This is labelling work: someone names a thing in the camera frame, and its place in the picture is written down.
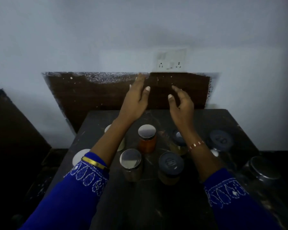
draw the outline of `dark countertop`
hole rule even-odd
[[[83,122],[47,193],[72,169],[73,156],[80,150],[92,148],[104,129],[119,111],[91,111]],[[125,180],[117,152],[110,167],[110,179],[104,189],[91,229],[217,229],[198,173],[187,155],[180,181],[174,186],[163,185],[157,178],[158,158],[169,150],[169,132],[175,129],[169,110],[150,110],[137,120],[126,134],[127,148],[137,148],[138,128],[143,124],[157,129],[157,145],[152,154],[145,155],[142,178],[137,183]],[[233,170],[240,169],[259,152],[238,123],[224,109],[204,109],[194,112],[194,126],[202,139],[215,129],[230,133],[235,145],[224,156]]]

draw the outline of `power socket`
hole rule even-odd
[[[187,49],[158,52],[156,72],[182,72],[184,71]]]

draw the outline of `spice jar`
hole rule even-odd
[[[174,130],[171,134],[172,141],[169,143],[169,148],[172,152],[177,153],[180,156],[187,154],[188,147],[180,132]]]
[[[130,148],[123,151],[119,162],[123,167],[123,174],[128,182],[137,182],[141,179],[143,163],[142,155],[138,150]]]
[[[110,126],[111,126],[111,124],[110,124],[109,126],[106,127],[106,129],[105,129],[105,133],[106,133],[106,131],[110,128]],[[117,151],[121,151],[121,150],[123,150],[124,147],[125,147],[125,137],[122,139],[122,141],[121,141],[121,143],[120,143],[120,145],[119,145]]]
[[[138,149],[141,153],[152,153],[155,150],[157,136],[153,125],[145,124],[139,127],[140,142]]]
[[[173,152],[165,152],[159,158],[158,178],[165,185],[175,185],[184,169],[183,159]]]

